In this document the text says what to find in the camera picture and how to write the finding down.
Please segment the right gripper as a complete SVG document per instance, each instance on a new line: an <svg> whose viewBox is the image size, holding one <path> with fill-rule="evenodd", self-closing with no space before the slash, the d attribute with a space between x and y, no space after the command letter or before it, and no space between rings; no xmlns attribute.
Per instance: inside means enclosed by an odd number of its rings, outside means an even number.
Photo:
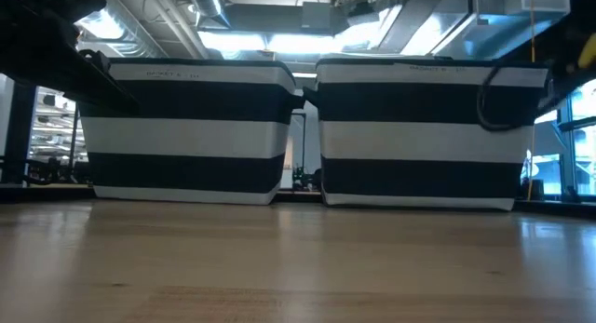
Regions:
<svg viewBox="0 0 596 323"><path fill-rule="evenodd" d="M551 89L537 111L546 114L595 78L595 0L571 0L568 15L510 51L506 58L528 61L531 54L550 68Z"/></svg>

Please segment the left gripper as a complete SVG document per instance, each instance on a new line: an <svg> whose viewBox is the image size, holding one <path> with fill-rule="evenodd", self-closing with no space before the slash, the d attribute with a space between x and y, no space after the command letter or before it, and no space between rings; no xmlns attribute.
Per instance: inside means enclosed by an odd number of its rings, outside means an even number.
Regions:
<svg viewBox="0 0 596 323"><path fill-rule="evenodd" d="M1 0L1 73L67 97L135 114L138 102L110 75L101 52L78 52L75 23L106 0Z"/></svg>

